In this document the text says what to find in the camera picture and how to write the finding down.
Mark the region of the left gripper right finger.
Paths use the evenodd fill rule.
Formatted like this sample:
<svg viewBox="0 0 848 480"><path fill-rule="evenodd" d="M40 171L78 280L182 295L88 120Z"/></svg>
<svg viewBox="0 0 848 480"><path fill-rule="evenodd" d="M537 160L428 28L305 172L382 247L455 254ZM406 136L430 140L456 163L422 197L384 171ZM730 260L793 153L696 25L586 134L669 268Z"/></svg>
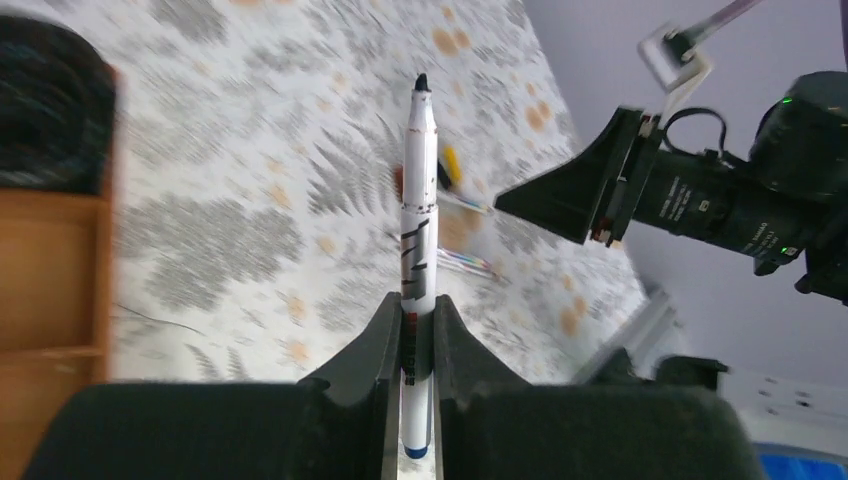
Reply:
<svg viewBox="0 0 848 480"><path fill-rule="evenodd" d="M441 479L758 479L733 408L713 391L638 377L606 351L574 384L536 385L486 348L448 296L434 320Z"/></svg>

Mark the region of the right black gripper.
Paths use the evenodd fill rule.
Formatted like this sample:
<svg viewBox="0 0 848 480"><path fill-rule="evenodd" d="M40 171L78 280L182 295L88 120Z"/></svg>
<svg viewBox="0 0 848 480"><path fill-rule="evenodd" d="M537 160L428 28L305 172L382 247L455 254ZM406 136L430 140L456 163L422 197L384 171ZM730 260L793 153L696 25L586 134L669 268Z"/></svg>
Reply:
<svg viewBox="0 0 848 480"><path fill-rule="evenodd" d="M749 154L674 146L669 123L620 107L579 155L496 195L494 208L606 246L631 222L750 257L766 276L805 263L796 291L847 299L847 76L797 78Z"/></svg>

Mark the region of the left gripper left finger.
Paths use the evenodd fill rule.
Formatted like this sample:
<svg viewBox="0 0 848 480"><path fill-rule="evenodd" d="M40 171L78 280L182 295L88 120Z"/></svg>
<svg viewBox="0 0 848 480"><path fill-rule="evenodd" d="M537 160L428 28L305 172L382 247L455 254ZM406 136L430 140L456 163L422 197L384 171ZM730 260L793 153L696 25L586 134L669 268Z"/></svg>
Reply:
<svg viewBox="0 0 848 480"><path fill-rule="evenodd" d="M59 410L30 479L393 479L400 297L296 383L111 383Z"/></svg>

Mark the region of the white marker blue end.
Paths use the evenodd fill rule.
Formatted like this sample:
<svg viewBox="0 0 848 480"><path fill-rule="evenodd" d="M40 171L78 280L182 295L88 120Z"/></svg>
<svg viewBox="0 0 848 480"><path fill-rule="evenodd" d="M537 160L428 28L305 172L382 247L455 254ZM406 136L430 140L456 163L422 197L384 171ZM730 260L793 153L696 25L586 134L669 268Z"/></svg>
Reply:
<svg viewBox="0 0 848 480"><path fill-rule="evenodd" d="M431 443L433 317L438 250L437 125L427 75L411 91L405 138L400 214L401 424L400 439L411 459Z"/></svg>

